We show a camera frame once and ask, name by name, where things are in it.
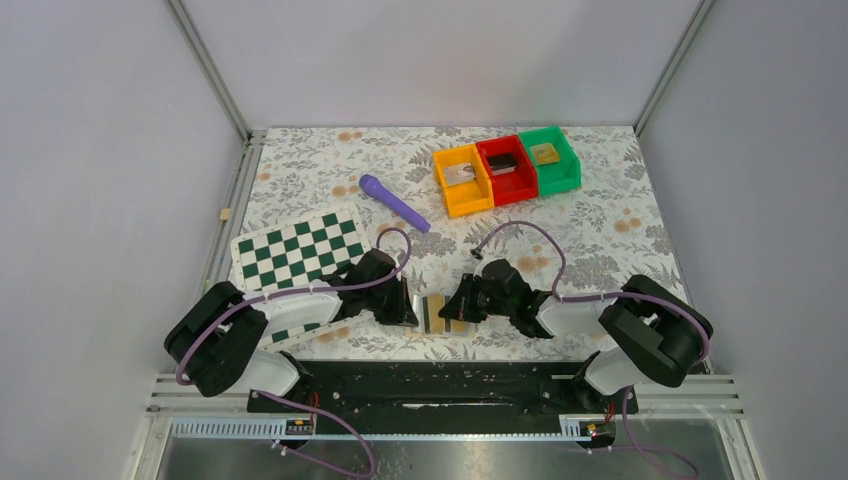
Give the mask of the gold striped credit card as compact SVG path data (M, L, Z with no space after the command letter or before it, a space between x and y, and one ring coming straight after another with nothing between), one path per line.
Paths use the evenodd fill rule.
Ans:
M422 334L425 336L470 336L474 329L472 325L463 321L446 319L439 315L439 311L450 299L443 294L427 295L422 303Z

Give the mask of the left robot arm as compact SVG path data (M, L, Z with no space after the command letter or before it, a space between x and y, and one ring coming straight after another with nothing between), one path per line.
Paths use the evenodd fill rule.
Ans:
M175 378L204 397L236 386L286 393L300 378L293 361L260 343L276 328L328 326L363 311L398 320L404 266L373 248L357 262L303 286L248 296L232 282L213 285L166 335L164 349L177 364ZM393 294L402 297L393 300Z

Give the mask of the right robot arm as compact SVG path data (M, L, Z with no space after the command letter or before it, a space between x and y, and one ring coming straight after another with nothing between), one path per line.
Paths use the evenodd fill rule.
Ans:
M576 376L603 396L641 383L680 386L707 356L714 332L703 315L645 275L631 276L619 291L558 297L532 288L504 259L464 275L438 315L468 323L501 316L538 339L605 333L614 347L592 354Z

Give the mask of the silver card in yellow bin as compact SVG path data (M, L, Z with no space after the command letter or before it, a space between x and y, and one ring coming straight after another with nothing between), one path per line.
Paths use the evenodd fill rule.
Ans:
M476 172L471 163L460 163L449 165L442 169L445 185L448 187L473 182Z

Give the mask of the black card in red bin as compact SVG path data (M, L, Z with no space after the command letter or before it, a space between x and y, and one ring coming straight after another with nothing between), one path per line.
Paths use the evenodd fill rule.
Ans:
M487 162L493 176L512 173L518 165L516 158L511 153L488 156Z

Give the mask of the gold card in green bin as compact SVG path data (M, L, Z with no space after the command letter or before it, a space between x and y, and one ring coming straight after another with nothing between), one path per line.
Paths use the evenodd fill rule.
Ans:
M555 164L561 160L555 145L550 142L533 145L530 153L537 165Z

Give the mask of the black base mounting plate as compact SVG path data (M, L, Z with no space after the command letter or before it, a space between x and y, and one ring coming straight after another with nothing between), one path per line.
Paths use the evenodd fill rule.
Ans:
M302 361L286 399L315 400L366 435L556 434L562 415L635 414L633 394L574 382L577 362Z

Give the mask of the green white chessboard mat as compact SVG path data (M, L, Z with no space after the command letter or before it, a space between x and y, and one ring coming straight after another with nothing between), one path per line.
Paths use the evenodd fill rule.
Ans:
M348 264L358 262L372 248L359 209L344 203L284 220L234 238L230 242L228 280L248 294L302 287ZM353 328L374 315L360 314L327 323L315 315L305 321L286 313L283 301L258 303L255 309L269 320L258 347L280 352L321 335Z

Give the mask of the yellow plastic bin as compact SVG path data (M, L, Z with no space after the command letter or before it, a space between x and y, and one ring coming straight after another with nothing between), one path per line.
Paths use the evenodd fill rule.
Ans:
M450 218L494 207L491 180L474 144L435 151L433 176Z

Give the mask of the red plastic bin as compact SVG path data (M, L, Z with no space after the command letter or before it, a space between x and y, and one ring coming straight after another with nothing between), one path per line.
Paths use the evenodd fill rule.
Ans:
M535 166L517 135L476 142L496 207L539 196Z

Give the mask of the floral patterned table mat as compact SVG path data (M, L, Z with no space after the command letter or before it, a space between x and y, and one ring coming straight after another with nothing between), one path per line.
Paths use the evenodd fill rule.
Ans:
M475 267L471 250L502 257L534 288L577 295L621 288L644 274L685 293L638 139L629 126L567 127L580 160L573 191L450 218L433 176L433 153L508 136L508 127L276 128L250 164L246 207L234 217L246 234L344 203L359 209L372 245L401 258L414 294L453 292ZM423 233L368 196L376 177L431 225Z

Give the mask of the purple toy microphone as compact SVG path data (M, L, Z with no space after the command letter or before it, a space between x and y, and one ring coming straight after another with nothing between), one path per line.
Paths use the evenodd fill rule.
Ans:
M362 175L359 179L359 187L368 196L374 198L376 201L389 208L392 212L399 215L409 225L423 233L428 233L430 231L430 223L421 214L388 190L373 175Z

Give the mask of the green plastic bin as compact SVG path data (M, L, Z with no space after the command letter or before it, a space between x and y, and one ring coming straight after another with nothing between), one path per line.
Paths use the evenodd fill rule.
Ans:
M518 137L536 170L540 196L576 190L582 185L580 160L560 127L528 130Z

